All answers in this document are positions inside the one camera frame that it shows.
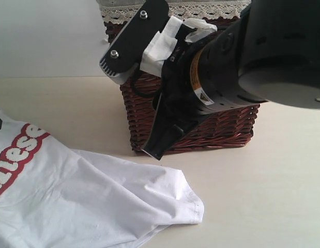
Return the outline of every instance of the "white lace trim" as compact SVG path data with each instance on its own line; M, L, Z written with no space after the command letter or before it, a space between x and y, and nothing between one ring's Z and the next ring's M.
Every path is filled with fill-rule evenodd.
M186 18L208 18L232 19L240 17L240 12L251 1L239 2L184 2L184 3L169 3L169 15L184 20ZM101 15L104 22L112 22L113 24L123 24L129 21L142 5L107 7L100 5Z

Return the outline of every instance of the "table surface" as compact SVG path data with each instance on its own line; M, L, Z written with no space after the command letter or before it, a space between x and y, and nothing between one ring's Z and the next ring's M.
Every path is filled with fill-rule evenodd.
M170 227L144 248L320 248L320 111L265 103L246 147L156 161L131 151L119 88L105 77L0 79L0 109L70 148L182 169L204 221Z

